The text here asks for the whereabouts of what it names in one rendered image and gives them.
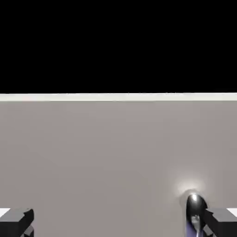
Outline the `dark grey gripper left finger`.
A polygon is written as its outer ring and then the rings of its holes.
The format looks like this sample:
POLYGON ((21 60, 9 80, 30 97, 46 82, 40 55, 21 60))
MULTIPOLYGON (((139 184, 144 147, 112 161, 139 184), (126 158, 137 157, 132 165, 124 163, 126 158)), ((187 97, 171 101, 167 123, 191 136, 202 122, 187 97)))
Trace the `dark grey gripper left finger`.
POLYGON ((32 208, 0 208, 0 237, 34 237, 32 208))

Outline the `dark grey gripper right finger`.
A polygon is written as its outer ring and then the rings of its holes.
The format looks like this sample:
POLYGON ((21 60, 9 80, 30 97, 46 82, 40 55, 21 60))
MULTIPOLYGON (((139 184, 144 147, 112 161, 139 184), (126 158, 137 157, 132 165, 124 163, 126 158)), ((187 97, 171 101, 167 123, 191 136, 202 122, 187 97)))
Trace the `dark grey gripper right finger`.
POLYGON ((237 208, 207 208, 204 222, 216 237, 237 237, 237 208))

